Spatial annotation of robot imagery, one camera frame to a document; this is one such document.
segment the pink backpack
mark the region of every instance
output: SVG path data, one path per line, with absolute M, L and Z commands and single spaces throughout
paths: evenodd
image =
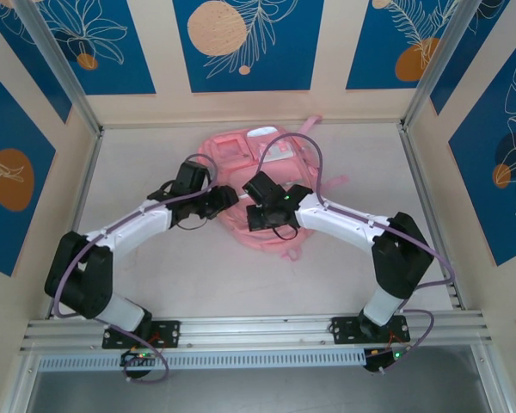
M 306 133 L 320 119 L 320 116 L 310 117 L 298 132 Z M 250 232 L 247 206 L 254 202 L 243 191 L 243 185 L 256 174 L 267 144 L 287 132 L 280 126 L 261 126 L 218 133 L 203 142 L 199 153 L 208 155 L 218 165 L 218 185 L 229 185 L 239 195 L 236 205 L 218 215 L 233 237 L 251 248 L 282 253 L 282 257 L 296 261 L 302 254 L 300 244 L 313 231 L 300 228 L 296 235 L 290 226 L 285 225 L 277 229 L 279 236 L 285 239 L 272 230 Z M 261 170 L 285 189 L 297 183 L 315 190 L 318 166 L 313 147 L 304 139 L 290 137 L 272 146 Z

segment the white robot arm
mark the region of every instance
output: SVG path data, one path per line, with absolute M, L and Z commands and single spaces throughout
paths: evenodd
M 299 185 L 285 191 L 264 172 L 256 174 L 243 189 L 256 203 L 247 207 L 251 231 L 282 225 L 295 230 L 301 227 L 332 235 L 372 255 L 378 287 L 358 317 L 361 331 L 371 339 L 382 335 L 380 328 L 411 297 L 433 261 L 424 250 L 373 224 L 392 227 L 426 244 L 416 223 L 405 213 L 389 219 L 320 200 L 311 189 Z
M 163 184 L 124 218 L 88 234 L 74 231 L 65 234 L 53 259 L 45 292 L 55 297 L 66 276 L 60 296 L 62 304 L 83 317 L 98 319 L 145 338 L 152 316 L 146 309 L 114 293 L 114 267 L 129 251 L 177 225 L 190 214 L 213 219 L 238 202 L 235 190 L 226 186 L 215 186 L 192 199 L 178 200 L 201 191 L 207 177 L 210 180 L 204 165 L 186 161 L 175 180 Z M 94 245 L 72 273 L 67 274 L 71 262 L 92 242 Z
M 150 237 L 177 225 L 189 214 L 196 213 L 201 218 L 212 219 L 238 202 L 233 188 L 214 187 L 210 192 L 191 200 L 158 205 L 167 199 L 198 192 L 206 176 L 207 171 L 203 165 L 186 161 L 174 181 L 167 182 L 149 195 L 139 208 L 123 219 L 85 235 L 73 231 L 65 234 L 46 281 L 46 293 L 54 297 L 73 258 L 89 242 L 103 236 L 67 280 L 60 302 L 86 318 L 96 318 L 116 325 L 145 339 L 149 335 L 147 326 L 151 323 L 151 314 L 114 293 L 114 266 L 126 253 Z M 285 191 L 263 172 L 258 173 L 243 188 L 256 203 L 247 208 L 251 231 L 282 225 L 290 225 L 295 229 L 302 227 L 325 232 L 372 255 L 378 288 L 359 315 L 359 326 L 366 336 L 378 336 L 378 328 L 385 326 L 401 303 L 411 296 L 433 260 L 410 243 L 372 224 L 374 221 L 386 226 L 395 225 L 399 231 L 425 243 L 415 222 L 408 215 L 398 213 L 395 218 L 388 219 L 330 201 L 322 203 L 311 189 L 294 185 Z M 369 224 L 352 219 L 344 212 L 365 218 Z

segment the backpack strap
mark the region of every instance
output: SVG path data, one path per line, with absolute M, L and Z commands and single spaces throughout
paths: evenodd
M 305 135 L 311 129 L 312 126 L 314 126 L 318 122 L 321 122 L 322 120 L 323 117 L 318 114 L 310 116 L 306 120 L 306 122 L 304 122 L 302 126 L 297 130 L 297 132 Z
M 323 120 L 322 116 L 314 115 L 310 116 L 306 122 L 297 130 L 298 133 L 302 133 L 305 135 L 312 126 L 314 126 L 316 123 Z M 294 137 L 294 140 L 296 141 L 297 145 L 300 146 L 301 154 L 303 160 L 312 168 L 319 168 L 319 158 L 316 154 L 316 150 L 311 147 L 310 142 L 299 138 L 298 136 Z
M 286 252 L 281 254 L 281 258 L 283 260 L 288 260 L 292 262 L 298 261 L 302 257 L 302 249 L 300 247 L 289 248 Z

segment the purple cable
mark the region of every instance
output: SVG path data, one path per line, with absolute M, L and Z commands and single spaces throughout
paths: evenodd
M 256 170 L 256 173 L 258 173 L 260 171 L 261 166 L 264 163 L 264 158 L 266 157 L 267 152 L 273 146 L 273 144 L 275 142 L 277 142 L 278 140 L 289 138 L 291 136 L 296 136 L 298 138 L 305 139 L 308 142 L 310 142 L 314 146 L 314 148 L 316 148 L 317 156 L 319 157 L 319 169 L 317 171 L 316 194 L 317 194 L 317 198 L 319 199 L 319 202 L 321 202 L 321 204 L 325 206 L 325 200 L 321 196 L 321 178 L 323 175 L 323 153 L 321 152 L 321 148 L 319 147 L 319 145 L 316 143 L 315 140 L 313 140 L 312 138 L 310 138 L 302 133 L 284 133 L 284 134 L 278 136 L 277 138 L 275 138 L 274 140 L 272 140 L 266 146 L 266 148 L 264 149 L 264 152 L 261 154 L 260 162 L 258 163 L 258 168 Z M 367 218 L 361 217 L 360 215 L 351 213 L 349 211 L 341 210 L 335 206 L 327 206 L 327 208 L 335 213 L 345 215 L 352 219 L 357 219 L 358 221 L 363 222 L 365 224 L 369 224 L 369 222 L 370 222 L 369 219 L 367 219 Z M 438 253 L 438 251 L 430 248 L 428 245 L 426 245 L 425 243 L 422 243 L 418 239 L 415 239 L 415 238 L 409 236 L 408 234 L 405 234 L 401 231 L 396 230 L 395 228 L 391 228 L 391 227 L 381 224 L 377 221 L 372 221 L 372 224 L 373 224 L 373 226 L 376 226 L 377 228 L 380 228 L 383 231 L 391 232 L 392 234 L 412 243 L 413 245 L 419 247 L 420 249 L 425 250 L 428 254 L 430 254 L 431 256 L 434 256 L 447 269 L 447 271 L 450 275 L 448 279 L 425 282 L 425 283 L 417 286 L 415 291 L 420 290 L 422 288 L 426 288 L 426 287 L 443 286 L 443 285 L 451 284 L 453 281 L 455 281 L 455 270 L 453 269 L 451 264 L 443 256 L 441 256 L 440 253 Z
M 151 205 L 151 206 L 148 206 L 146 207 L 143 212 L 141 211 L 135 211 L 134 213 L 131 213 L 130 215 L 128 215 L 127 217 L 124 217 L 123 219 L 121 219 L 119 222 L 117 222 L 116 224 L 114 225 L 111 225 L 110 227 L 108 227 L 106 230 L 105 230 L 105 233 L 102 233 L 100 235 L 98 235 L 97 237 L 95 237 L 94 239 L 90 240 L 81 250 L 80 252 L 75 256 L 75 258 L 71 261 L 71 263 L 69 264 L 69 266 L 67 267 L 67 269 L 65 270 L 63 276 L 61 277 L 61 280 L 59 281 L 59 285 L 58 285 L 58 289 L 56 290 L 56 293 L 55 293 L 55 296 L 53 297 L 53 313 L 54 315 L 57 317 L 57 318 L 70 318 L 70 317 L 76 317 L 77 314 L 74 313 L 74 314 L 63 314 L 61 312 L 61 310 L 59 309 L 59 302 L 61 300 L 61 295 L 63 294 L 63 290 L 65 289 L 65 284 L 67 283 L 67 281 L 69 280 L 69 277 L 71 276 L 72 274 L 72 271 L 75 269 L 75 267 L 78 265 L 78 263 L 80 262 L 80 260 L 84 257 L 84 255 L 94 246 L 96 245 L 99 241 L 101 241 L 105 236 L 107 236 L 108 234 L 110 234 L 111 232 L 115 231 L 115 230 L 118 230 L 122 225 L 126 225 L 128 222 L 132 221 L 133 219 L 139 217 L 140 215 L 142 215 L 143 213 L 148 213 L 150 211 L 153 211 L 155 209 L 158 209 L 159 207 L 164 207 L 168 204 L 171 204 L 172 202 L 177 202 L 177 201 L 180 201 L 180 200 L 190 200 L 192 198 L 195 198 L 197 196 L 200 196 L 202 194 L 205 194 L 206 192 L 208 192 L 210 189 L 212 189 L 212 187 L 214 187 L 217 183 L 218 183 L 218 166 L 216 165 L 216 163 L 214 162 L 214 160 L 209 157 L 208 155 L 205 155 L 205 154 L 201 154 L 201 153 L 194 153 L 193 155 L 189 155 L 187 158 L 186 158 L 186 161 L 188 161 L 189 159 L 192 159 L 194 157 L 203 157 L 204 159 L 206 159 L 208 162 L 211 163 L 212 167 L 213 167 L 213 170 L 214 170 L 214 177 L 212 178 L 211 182 L 206 185 L 205 188 L 201 189 L 200 191 L 198 192 L 195 192 L 193 194 L 189 194 L 189 195 L 183 195 L 183 196 L 178 196 L 176 198 L 171 198 L 169 200 L 164 200 L 162 202 L 159 202 L 155 205 Z M 137 342 L 139 342 L 140 344 L 144 345 L 145 347 L 147 347 L 148 349 L 150 349 L 153 353 L 155 353 L 155 355 L 163 362 L 166 370 L 165 370 L 165 374 L 160 378 L 160 379 L 157 379 L 157 380 L 146 380 L 146 381 L 143 381 L 143 380 L 134 380 L 133 382 L 134 383 L 142 383 L 142 384 L 151 384 L 151 383 L 158 383 L 160 381 L 163 381 L 167 378 L 168 376 L 168 364 L 166 362 L 166 359 L 164 359 L 163 355 L 156 349 L 154 348 L 153 346 L 151 346 L 148 342 L 146 342 L 145 340 L 142 340 L 141 338 L 137 337 L 136 335 L 134 335 L 133 333 L 129 332 L 129 331 L 126 331 L 126 330 L 123 330 L 121 329 L 121 327 L 118 327 L 116 325 L 112 325 L 110 324 L 110 327 L 114 330 L 117 330 L 119 331 L 119 333 L 127 336 L 127 337 L 130 337 L 131 339 L 133 340 L 136 340 Z M 128 378 L 127 374 L 126 374 L 126 368 L 127 366 L 125 366 L 124 368 L 124 374 L 126 375 L 126 377 Z
M 147 347 L 149 348 L 153 353 L 155 353 L 155 356 L 163 363 L 164 365 L 164 373 L 161 377 L 159 377 L 158 379 L 153 379 L 153 380 L 137 380 L 137 379 L 132 379 L 130 376 L 128 376 L 128 367 L 134 363 L 135 360 L 137 360 L 136 357 L 134 357 L 133 359 L 130 359 L 125 365 L 124 365 L 124 368 L 122 369 L 122 373 L 125 375 L 126 377 L 126 380 L 130 381 L 131 383 L 137 383 L 139 385 L 154 385 L 156 383 L 160 383 L 161 381 L 164 381 L 166 380 L 166 378 L 168 378 L 169 376 L 169 363 L 166 361 L 166 359 L 164 358 L 163 356 L 163 353 L 161 353 L 160 351 L 158 351 L 156 348 L 154 348 L 153 346 L 151 346 L 146 340 L 142 340 L 141 338 L 139 338 L 138 336 L 136 336 L 135 334 L 131 333 L 130 331 L 126 331 L 126 330 L 123 330 L 121 329 L 121 327 L 117 327 L 116 325 L 112 325 L 111 324 L 111 328 L 113 330 L 117 330 L 120 334 L 123 334 L 127 337 L 130 337 L 131 339 L 139 342 L 140 344 L 142 344 L 144 347 Z
M 399 361 L 403 360 L 405 357 L 408 356 L 408 354 L 413 351 L 414 349 L 416 349 L 417 347 L 419 347 L 422 342 L 424 342 L 424 340 L 427 338 L 427 336 L 430 334 L 430 332 L 432 332 L 432 329 L 433 329 L 433 314 L 428 311 L 428 310 L 403 310 L 403 312 L 419 312 L 421 314 L 427 314 L 429 317 L 430 317 L 430 324 L 428 325 L 427 327 L 427 330 L 424 332 L 424 334 L 421 336 L 421 338 L 419 338 L 415 344 L 413 344 L 411 346 L 411 348 L 407 351 L 405 351 L 403 353 L 403 355 L 400 357 L 400 359 L 395 362 L 395 363 L 392 363 L 390 364 L 389 366 L 387 366 L 383 371 L 384 372 L 387 372 L 388 370 L 390 370 L 391 368 L 393 368 Z

